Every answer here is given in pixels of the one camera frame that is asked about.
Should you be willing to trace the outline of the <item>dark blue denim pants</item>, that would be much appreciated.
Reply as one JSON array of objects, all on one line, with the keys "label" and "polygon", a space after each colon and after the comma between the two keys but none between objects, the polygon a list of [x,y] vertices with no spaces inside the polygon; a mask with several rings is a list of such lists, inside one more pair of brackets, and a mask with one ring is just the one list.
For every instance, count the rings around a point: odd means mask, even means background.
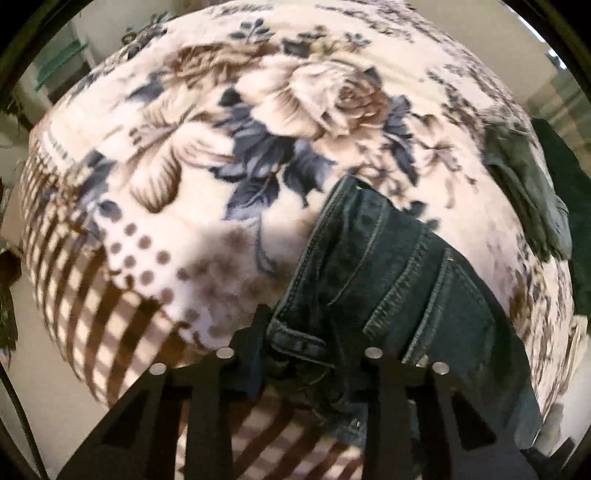
[{"label": "dark blue denim pants", "polygon": [[352,176],[339,180],[266,330],[276,389],[363,447],[363,352],[443,362],[521,448],[541,424],[524,345],[468,260]]}]

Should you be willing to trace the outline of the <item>floral brown white blanket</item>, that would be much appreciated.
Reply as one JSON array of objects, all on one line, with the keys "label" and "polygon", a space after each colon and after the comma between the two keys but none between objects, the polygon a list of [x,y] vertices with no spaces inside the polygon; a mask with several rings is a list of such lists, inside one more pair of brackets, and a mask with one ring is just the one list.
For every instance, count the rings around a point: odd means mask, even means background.
[{"label": "floral brown white blanket", "polygon": [[[401,1],[231,1],[156,25],[34,127],[25,265],[51,339],[108,412],[152,365],[190,366],[276,311],[352,176],[486,283],[522,341],[542,424],[575,347],[569,260],[541,261],[483,164],[484,124],[531,119]],[[365,448],[276,389],[233,405],[230,479],[362,479]]]}]

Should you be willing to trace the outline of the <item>folded grey-green jeans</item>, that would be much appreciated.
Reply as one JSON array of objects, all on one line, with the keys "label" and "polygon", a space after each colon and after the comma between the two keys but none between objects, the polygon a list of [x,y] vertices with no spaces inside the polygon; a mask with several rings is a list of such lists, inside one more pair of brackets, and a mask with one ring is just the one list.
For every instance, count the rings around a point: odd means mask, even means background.
[{"label": "folded grey-green jeans", "polygon": [[533,253],[543,262],[569,260],[569,211],[537,164],[528,133],[518,124],[485,123],[482,159],[510,201]]}]

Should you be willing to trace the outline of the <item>dark green cloth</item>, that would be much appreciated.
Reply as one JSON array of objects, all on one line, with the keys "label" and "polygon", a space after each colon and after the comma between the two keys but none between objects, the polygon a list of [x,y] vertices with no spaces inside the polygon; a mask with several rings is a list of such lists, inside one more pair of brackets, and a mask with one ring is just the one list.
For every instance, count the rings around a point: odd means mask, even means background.
[{"label": "dark green cloth", "polygon": [[573,151],[546,120],[533,118],[531,123],[544,150],[555,191],[569,210],[569,226],[573,244],[569,268],[575,313],[589,317],[590,177],[582,170]]}]

